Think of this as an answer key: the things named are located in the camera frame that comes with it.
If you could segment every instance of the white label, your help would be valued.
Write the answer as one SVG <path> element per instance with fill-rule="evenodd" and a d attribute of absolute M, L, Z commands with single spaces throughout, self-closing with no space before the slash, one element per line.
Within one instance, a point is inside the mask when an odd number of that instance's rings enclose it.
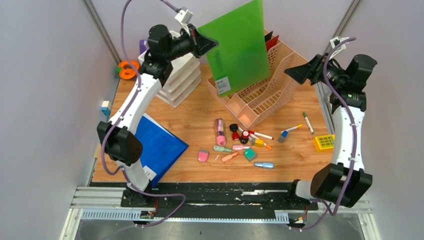
<path fill-rule="evenodd" d="M 157 175 L 156 172 L 150 169 L 150 167 L 148 167 L 147 165 L 143 167 L 143 170 L 146 173 L 146 176 L 148 177 L 148 179 L 150 180 L 153 180 Z"/>
<path fill-rule="evenodd" d="M 216 88 L 218 89 L 218 93 L 222 94 L 231 90 L 230 82 L 228 81 L 228 77 L 221 78 L 215 81 Z"/>

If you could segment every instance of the green eraser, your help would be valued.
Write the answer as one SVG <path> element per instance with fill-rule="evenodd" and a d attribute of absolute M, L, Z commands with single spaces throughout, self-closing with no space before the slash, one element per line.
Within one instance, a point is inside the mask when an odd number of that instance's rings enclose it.
<path fill-rule="evenodd" d="M 252 150 L 252 149 L 246 149 L 243 152 L 243 155 L 246 157 L 246 159 L 250 162 L 253 159 L 255 159 L 258 155 Z"/>

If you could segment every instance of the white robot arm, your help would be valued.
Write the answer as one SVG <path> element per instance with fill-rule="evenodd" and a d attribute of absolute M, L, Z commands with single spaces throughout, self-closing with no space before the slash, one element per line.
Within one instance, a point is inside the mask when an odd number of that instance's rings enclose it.
<path fill-rule="evenodd" d="M 317 172 L 312 181 L 299 179 L 293 181 L 289 200 L 318 199 L 335 203 L 336 208 L 338 206 L 351 208 L 373 182 L 373 176 L 365 173 L 362 162 L 361 129 L 367 107 L 363 89 L 377 61 L 368 55 L 358 54 L 344 70 L 332 58 L 335 56 L 334 53 L 340 52 L 343 47 L 346 48 L 345 43 L 352 40 L 354 38 L 333 38 L 331 40 L 333 50 L 330 53 L 324 56 L 317 54 L 307 64 L 284 71 L 300 84 L 304 84 L 306 79 L 309 79 L 311 85 L 318 82 L 329 85 L 333 92 L 330 103 L 335 129 L 331 163 Z"/>
<path fill-rule="evenodd" d="M 150 182 L 141 164 L 143 145 L 135 137 L 136 130 L 146 108 L 170 76 L 173 70 L 171 61 L 188 53 L 200 58 L 218 45 L 217 41 L 200 35 L 189 23 L 192 15 L 185 8 L 178 11 L 175 19 L 182 25 L 180 37 L 173 38 L 164 25 L 155 25 L 149 30 L 149 49 L 139 70 L 141 81 L 136 81 L 128 98 L 109 122 L 101 121 L 97 125 L 104 152 L 124 170 L 131 183 L 128 187 L 134 191 L 144 191 Z"/>

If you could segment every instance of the gray wall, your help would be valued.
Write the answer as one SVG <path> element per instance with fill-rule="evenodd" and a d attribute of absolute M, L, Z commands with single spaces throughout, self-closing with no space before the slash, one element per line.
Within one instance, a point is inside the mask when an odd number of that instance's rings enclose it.
<path fill-rule="evenodd" d="M 305 58 L 322 53 L 352 0 L 263 0 L 264 24 Z M 92 0 L 121 59 L 120 22 L 126 0 Z M 194 16 L 191 23 L 200 27 L 248 3 L 249 0 L 169 0 L 177 8 L 187 7 Z M 128 56 L 139 55 L 139 41 L 147 39 L 149 29 L 164 24 L 179 32 L 175 13 L 159 0 L 133 0 L 125 14 L 125 47 Z"/>
<path fill-rule="evenodd" d="M 0 239 L 56 240 L 115 64 L 79 0 L 3 1 L 0 23 Z"/>
<path fill-rule="evenodd" d="M 356 36 L 336 58 L 378 61 L 365 88 L 362 130 L 368 191 L 384 240 L 423 239 L 424 1 L 364 0 L 344 36 Z"/>

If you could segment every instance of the green folder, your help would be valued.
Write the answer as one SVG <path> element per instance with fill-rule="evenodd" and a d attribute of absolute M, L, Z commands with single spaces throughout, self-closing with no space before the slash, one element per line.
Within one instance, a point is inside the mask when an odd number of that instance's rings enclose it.
<path fill-rule="evenodd" d="M 270 76 L 262 1 L 253 0 L 198 28 L 219 42 L 206 55 L 220 97 Z"/>

